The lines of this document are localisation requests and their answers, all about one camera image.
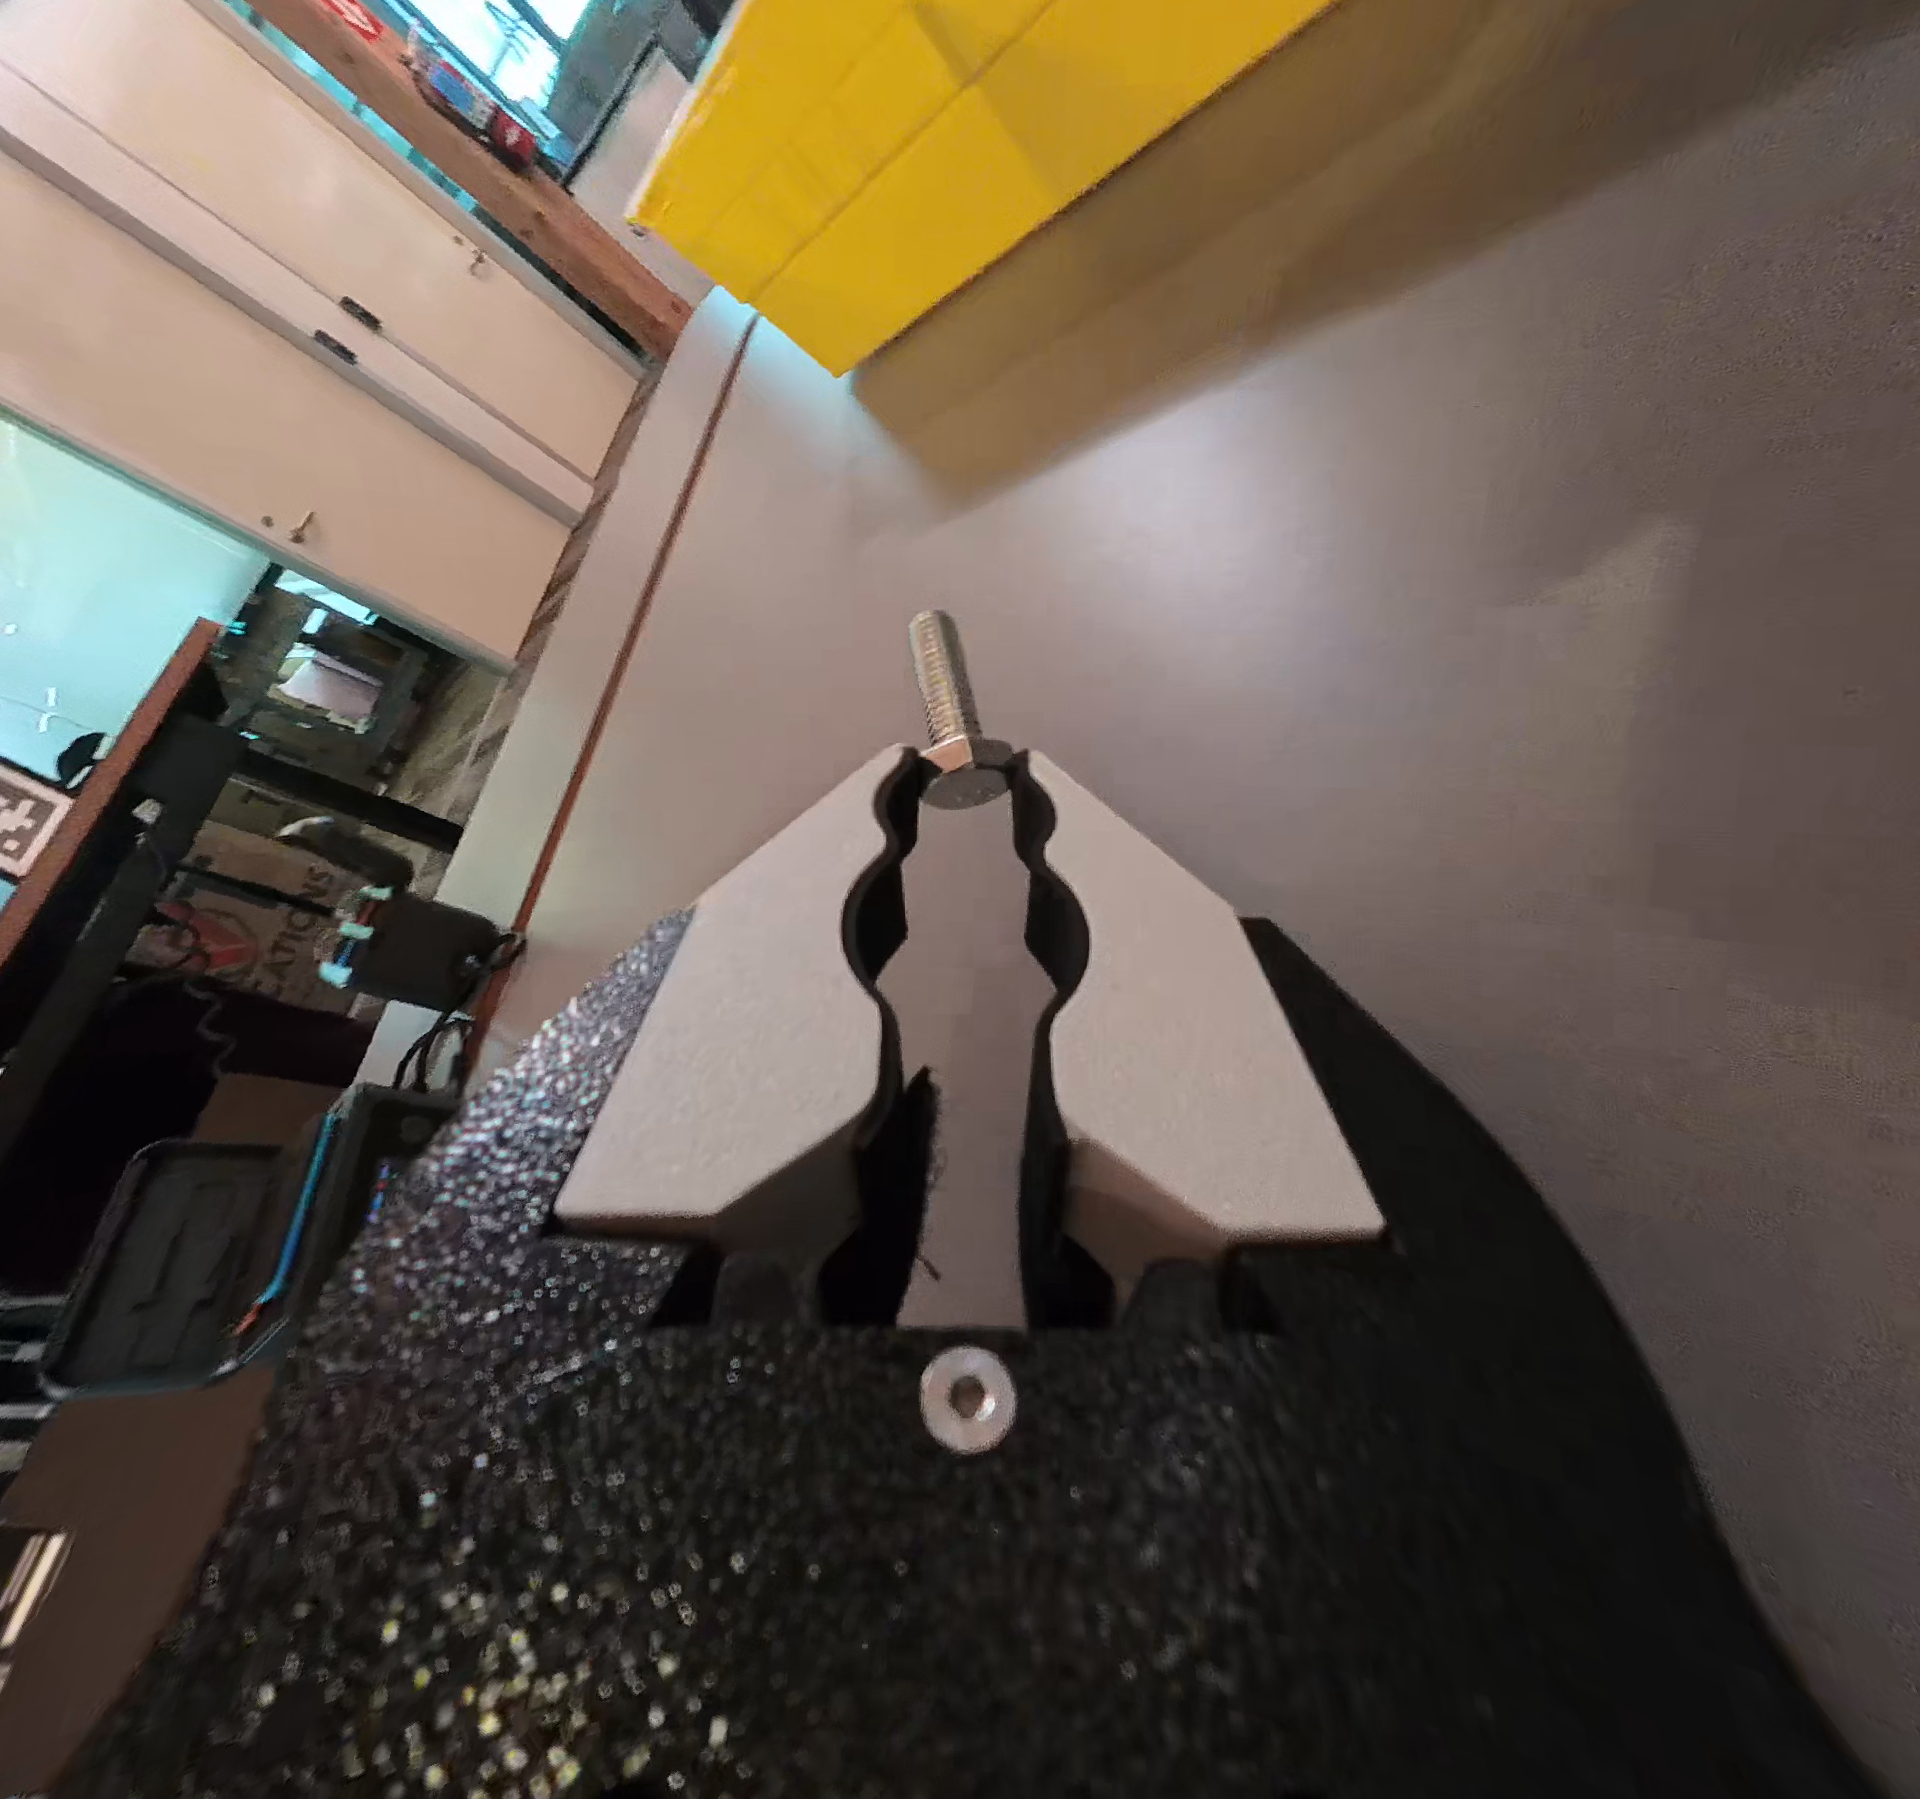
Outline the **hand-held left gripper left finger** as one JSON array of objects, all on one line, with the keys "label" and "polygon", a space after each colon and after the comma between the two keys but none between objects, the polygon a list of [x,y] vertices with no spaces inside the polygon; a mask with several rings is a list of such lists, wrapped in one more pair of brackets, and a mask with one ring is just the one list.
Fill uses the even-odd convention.
[{"label": "hand-held left gripper left finger", "polygon": [[704,892],[555,1201],[560,1236],[779,1270],[822,1322],[896,1322],[937,1088],[879,977],[930,767],[882,750]]}]

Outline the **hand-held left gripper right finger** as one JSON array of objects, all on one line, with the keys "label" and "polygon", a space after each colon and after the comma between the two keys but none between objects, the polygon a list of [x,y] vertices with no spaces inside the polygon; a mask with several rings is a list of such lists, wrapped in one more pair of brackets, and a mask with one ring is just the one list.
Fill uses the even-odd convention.
[{"label": "hand-held left gripper right finger", "polygon": [[1037,1024],[1024,1316],[1113,1322],[1146,1274],[1376,1244],[1383,1212],[1237,911],[1040,751],[1012,769]]}]

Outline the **silver hex bolt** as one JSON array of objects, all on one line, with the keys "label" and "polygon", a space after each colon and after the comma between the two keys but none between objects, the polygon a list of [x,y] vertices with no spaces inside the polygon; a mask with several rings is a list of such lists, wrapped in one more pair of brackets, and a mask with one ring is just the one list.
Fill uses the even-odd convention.
[{"label": "silver hex bolt", "polygon": [[984,733],[961,636],[944,611],[920,611],[907,646],[925,708],[922,802],[937,810],[973,810],[1010,792],[1013,747]]}]

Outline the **black box with blue connectors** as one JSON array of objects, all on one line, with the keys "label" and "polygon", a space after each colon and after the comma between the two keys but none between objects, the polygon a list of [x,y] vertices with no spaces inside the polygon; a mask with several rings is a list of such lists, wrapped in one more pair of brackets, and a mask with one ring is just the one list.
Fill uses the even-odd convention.
[{"label": "black box with blue connectors", "polygon": [[485,915],[410,892],[369,889],[341,920],[346,988],[435,1014],[461,1010],[520,946]]}]

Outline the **printed cardboard box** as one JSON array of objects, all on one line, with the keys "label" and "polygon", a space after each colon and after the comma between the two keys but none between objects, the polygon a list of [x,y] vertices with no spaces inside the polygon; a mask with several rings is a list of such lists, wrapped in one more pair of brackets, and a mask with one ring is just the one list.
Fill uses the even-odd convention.
[{"label": "printed cardboard box", "polygon": [[206,822],[126,965],[200,975],[306,1012],[372,1017],[373,998],[320,975],[341,942],[339,911],[352,917],[357,910],[357,884],[277,836]]}]

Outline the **black power station with screen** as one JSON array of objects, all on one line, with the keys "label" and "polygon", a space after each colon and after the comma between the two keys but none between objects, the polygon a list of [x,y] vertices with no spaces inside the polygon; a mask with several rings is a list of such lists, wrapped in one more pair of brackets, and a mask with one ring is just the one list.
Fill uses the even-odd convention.
[{"label": "black power station with screen", "polygon": [[155,1396],[283,1359],[458,1102],[457,1088],[355,1084],[277,1147],[147,1147],[113,1189],[49,1331],[45,1392]]}]

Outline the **black white marker tag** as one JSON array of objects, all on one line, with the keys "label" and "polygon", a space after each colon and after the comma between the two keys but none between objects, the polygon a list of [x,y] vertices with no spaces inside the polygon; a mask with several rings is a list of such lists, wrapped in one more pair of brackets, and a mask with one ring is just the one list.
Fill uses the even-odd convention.
[{"label": "black white marker tag", "polygon": [[73,796],[58,780],[1,763],[1,878],[18,882],[48,850]]}]

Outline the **teal glass panel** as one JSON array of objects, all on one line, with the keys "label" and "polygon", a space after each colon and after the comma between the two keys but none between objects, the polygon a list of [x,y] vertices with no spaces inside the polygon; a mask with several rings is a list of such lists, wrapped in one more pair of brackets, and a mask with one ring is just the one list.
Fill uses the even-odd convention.
[{"label": "teal glass panel", "polygon": [[202,620],[231,624],[268,559],[1,419],[1,755],[52,776],[113,735]]}]

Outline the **yellow plastic bin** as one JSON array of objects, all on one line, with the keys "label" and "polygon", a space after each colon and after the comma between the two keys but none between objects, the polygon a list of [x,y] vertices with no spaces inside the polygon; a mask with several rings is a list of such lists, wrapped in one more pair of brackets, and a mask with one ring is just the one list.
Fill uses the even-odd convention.
[{"label": "yellow plastic bin", "polygon": [[736,0],[629,224],[832,375],[1340,0]]}]

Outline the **wooden beam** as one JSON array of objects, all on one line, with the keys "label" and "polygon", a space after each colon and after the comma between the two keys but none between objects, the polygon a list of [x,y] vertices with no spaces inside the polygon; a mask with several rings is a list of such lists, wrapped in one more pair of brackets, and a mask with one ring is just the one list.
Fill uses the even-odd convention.
[{"label": "wooden beam", "polygon": [[547,268],[643,356],[657,361],[670,356],[691,317],[687,302],[550,172],[535,162],[508,162],[485,132],[427,94],[406,27],[388,18],[377,0],[240,2],[416,147],[471,199],[498,237]]}]

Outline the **white cabinet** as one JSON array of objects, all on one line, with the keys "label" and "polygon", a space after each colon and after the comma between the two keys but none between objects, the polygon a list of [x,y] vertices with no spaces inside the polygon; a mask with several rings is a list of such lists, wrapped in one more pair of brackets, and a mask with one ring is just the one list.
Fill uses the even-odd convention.
[{"label": "white cabinet", "polygon": [[505,668],[638,359],[219,0],[1,0],[4,412]]}]

